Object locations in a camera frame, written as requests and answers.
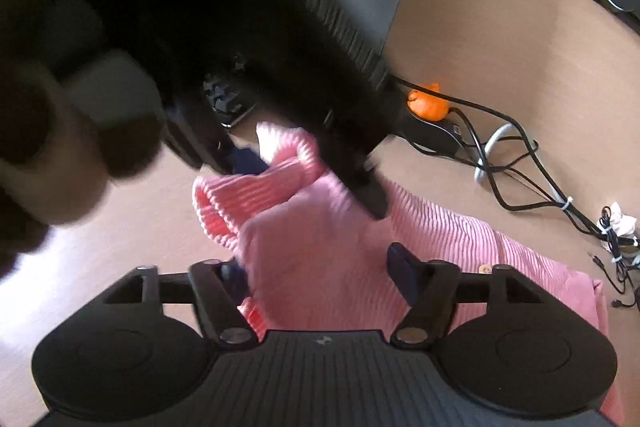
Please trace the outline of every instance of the pink sweater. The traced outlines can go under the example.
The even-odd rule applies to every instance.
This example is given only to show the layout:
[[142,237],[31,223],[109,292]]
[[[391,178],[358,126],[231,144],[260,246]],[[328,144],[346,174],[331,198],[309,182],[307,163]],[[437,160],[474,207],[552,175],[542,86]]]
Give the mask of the pink sweater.
[[[466,272],[510,264],[608,333],[600,281],[384,178],[390,215],[374,221],[326,171],[306,132],[265,123],[257,132],[270,169],[198,178],[193,201],[207,235],[230,248],[247,271],[253,297],[242,312],[258,335],[267,329],[380,329],[388,338],[408,310],[386,273],[386,249],[394,241],[423,261],[444,259]],[[485,307],[460,305],[452,328]],[[616,385],[602,412],[622,423]]]

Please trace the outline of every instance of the table surface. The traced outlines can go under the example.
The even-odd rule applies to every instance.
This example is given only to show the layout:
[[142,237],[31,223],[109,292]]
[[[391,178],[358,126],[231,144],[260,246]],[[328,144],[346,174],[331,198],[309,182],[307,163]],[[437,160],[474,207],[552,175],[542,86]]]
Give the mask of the table surface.
[[[601,23],[609,16],[592,9],[587,1],[592,2],[585,0],[585,4],[580,5],[583,18]],[[423,2],[431,3],[431,8],[426,9]],[[531,66],[531,55],[523,66],[517,66],[513,60],[507,60],[506,65],[501,62],[505,50],[511,50],[504,41],[483,46],[464,36],[468,24],[471,24],[472,32],[481,32],[485,19],[495,17],[495,12],[491,12],[495,8],[491,5],[483,7],[478,4],[479,0],[471,7],[457,3],[474,0],[447,2],[451,4],[444,0],[402,0],[388,42],[388,53],[408,78],[417,80],[433,68],[434,73],[455,78],[456,88],[461,89],[460,78],[469,76],[474,68],[484,68],[484,73],[493,72],[489,66],[499,63],[500,67],[514,68],[519,74]],[[571,6],[554,6],[553,17],[545,11],[546,0],[536,2],[533,12],[527,14],[527,20],[535,19],[537,13],[542,20],[540,24],[553,25],[555,31],[572,31],[572,25],[576,24],[572,13],[575,2],[580,4],[580,0],[574,0]],[[452,29],[452,21],[456,20],[458,26]],[[617,51],[621,45],[626,46],[629,54],[638,51],[638,41],[622,28],[608,28],[607,34],[615,42]],[[444,44],[434,49],[431,46],[438,38]],[[534,32],[520,44],[537,50],[537,42],[548,38],[548,32]],[[465,50],[465,46],[477,49],[475,54],[466,55],[468,64],[461,73],[455,63],[463,60],[458,53]],[[502,46],[501,56],[491,56],[497,46]],[[567,49],[563,48],[562,52],[568,56],[567,60],[571,58]],[[601,42],[592,52],[609,53],[607,41]],[[435,58],[439,53],[448,53],[450,61],[439,62]],[[561,74],[570,67],[567,62],[558,60],[546,62],[545,68]],[[637,80],[640,68],[635,71]],[[473,91],[468,84],[463,87]],[[255,141],[253,129],[261,118],[270,116],[256,112],[238,130],[239,138]],[[604,254],[604,251],[599,250],[595,242],[576,233],[559,212],[541,210],[509,214],[498,206],[486,186],[473,182],[471,169],[418,155],[399,139],[382,144],[376,155],[383,173],[407,190],[457,212],[479,217],[552,259],[585,271],[594,278],[600,277],[587,252]],[[0,423],[4,427],[30,425],[46,410],[29,371],[30,356],[38,341],[113,280],[139,264],[158,264],[163,272],[171,272],[183,271],[189,264],[202,259],[228,257],[228,252],[214,245],[200,229],[191,206],[193,179],[193,171],[171,153],[162,152],[145,176],[113,187],[91,216],[74,227],[56,230],[42,252],[23,257],[19,269],[0,283]],[[536,199],[532,192],[508,178],[501,181],[500,187],[509,201],[518,203]],[[614,298],[608,286],[606,292],[609,298]],[[191,321],[188,309],[179,305],[168,309],[168,313]],[[634,404],[640,390],[640,355],[635,347],[640,338],[640,317],[635,311],[610,310],[610,329],[611,340],[622,361],[618,381],[626,403],[625,425],[637,426],[640,425],[640,411]]]

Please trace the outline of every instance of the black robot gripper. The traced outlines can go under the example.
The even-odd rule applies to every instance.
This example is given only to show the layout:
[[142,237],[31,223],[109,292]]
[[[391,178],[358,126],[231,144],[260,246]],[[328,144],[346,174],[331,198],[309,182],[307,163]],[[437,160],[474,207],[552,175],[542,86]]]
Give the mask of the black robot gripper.
[[[235,260],[186,274],[136,268],[36,348],[50,410],[38,425],[611,425],[597,412],[616,375],[610,342],[516,269],[462,273],[394,243],[387,270],[410,306],[389,341],[379,331],[259,341],[237,308],[249,290]],[[201,334],[166,317],[165,303],[191,304]],[[449,332],[467,303],[486,314]]]

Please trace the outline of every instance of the ribbed knit fabric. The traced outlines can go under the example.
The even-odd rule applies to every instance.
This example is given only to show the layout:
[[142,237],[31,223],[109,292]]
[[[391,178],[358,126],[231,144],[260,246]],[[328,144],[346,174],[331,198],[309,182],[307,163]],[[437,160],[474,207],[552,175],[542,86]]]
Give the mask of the ribbed knit fabric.
[[[394,241],[423,261],[444,259],[465,272],[510,264],[608,333],[600,281],[384,178],[390,215],[374,221],[326,171],[306,132],[266,123],[257,132],[270,169],[198,178],[193,201],[207,235],[230,248],[247,271],[252,298],[241,309],[260,336],[267,329],[380,329],[388,338],[408,310],[386,273],[386,249]],[[485,309],[461,305],[452,328]],[[622,423],[615,385],[602,412]]]

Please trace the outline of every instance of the white logo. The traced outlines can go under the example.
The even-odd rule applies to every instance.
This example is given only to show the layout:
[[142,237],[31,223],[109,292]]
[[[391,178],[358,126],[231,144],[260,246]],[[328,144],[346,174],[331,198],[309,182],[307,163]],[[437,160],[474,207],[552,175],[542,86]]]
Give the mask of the white logo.
[[331,337],[322,337],[321,339],[316,339],[316,343],[320,344],[321,346],[331,344],[332,341],[333,339]]

